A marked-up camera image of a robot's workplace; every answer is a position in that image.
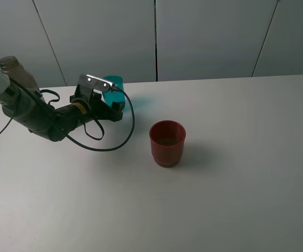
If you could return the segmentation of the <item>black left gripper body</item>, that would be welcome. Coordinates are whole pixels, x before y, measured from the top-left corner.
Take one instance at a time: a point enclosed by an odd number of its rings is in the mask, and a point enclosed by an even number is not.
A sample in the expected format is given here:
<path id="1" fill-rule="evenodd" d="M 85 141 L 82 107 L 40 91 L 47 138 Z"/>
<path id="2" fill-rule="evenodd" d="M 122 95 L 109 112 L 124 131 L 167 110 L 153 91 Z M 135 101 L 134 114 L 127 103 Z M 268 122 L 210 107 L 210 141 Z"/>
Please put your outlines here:
<path id="1" fill-rule="evenodd" d="M 74 95 L 70 97 L 69 119 L 75 122 L 90 122 L 94 119 L 106 120 L 106 105 L 102 95 L 93 89 L 77 85 Z"/>

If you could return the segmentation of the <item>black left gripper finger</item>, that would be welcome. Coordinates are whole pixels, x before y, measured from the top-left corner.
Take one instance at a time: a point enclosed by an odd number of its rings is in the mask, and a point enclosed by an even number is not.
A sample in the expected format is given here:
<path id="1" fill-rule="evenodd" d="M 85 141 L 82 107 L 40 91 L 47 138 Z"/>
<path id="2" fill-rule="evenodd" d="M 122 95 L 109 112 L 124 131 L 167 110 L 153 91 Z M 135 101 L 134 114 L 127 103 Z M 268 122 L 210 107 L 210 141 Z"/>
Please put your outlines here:
<path id="1" fill-rule="evenodd" d="M 122 112 L 125 108 L 125 102 L 112 102 L 111 108 L 117 112 Z"/>
<path id="2" fill-rule="evenodd" d="M 99 108 L 99 120 L 109 120 L 112 122 L 121 121 L 123 112 L 113 110 L 109 105 L 103 103 Z"/>

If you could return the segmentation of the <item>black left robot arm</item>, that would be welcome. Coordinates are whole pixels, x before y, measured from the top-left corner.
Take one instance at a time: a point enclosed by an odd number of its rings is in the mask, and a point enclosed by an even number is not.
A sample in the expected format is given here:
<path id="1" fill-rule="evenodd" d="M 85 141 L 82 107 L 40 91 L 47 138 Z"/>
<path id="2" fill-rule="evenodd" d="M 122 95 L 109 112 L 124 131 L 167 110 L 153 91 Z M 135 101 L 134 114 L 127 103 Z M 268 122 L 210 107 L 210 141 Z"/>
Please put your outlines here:
<path id="1" fill-rule="evenodd" d="M 52 142 L 63 140 L 66 135 L 90 121 L 120 121 L 125 103 L 105 103 L 103 95 L 111 89 L 108 80 L 81 75 L 70 103 L 55 108 L 52 103 L 60 97 L 45 101 L 43 94 L 54 94 L 48 89 L 39 89 L 34 77 L 24 69 L 14 56 L 0 59 L 0 104 L 4 115 L 25 126 L 29 132 Z"/>

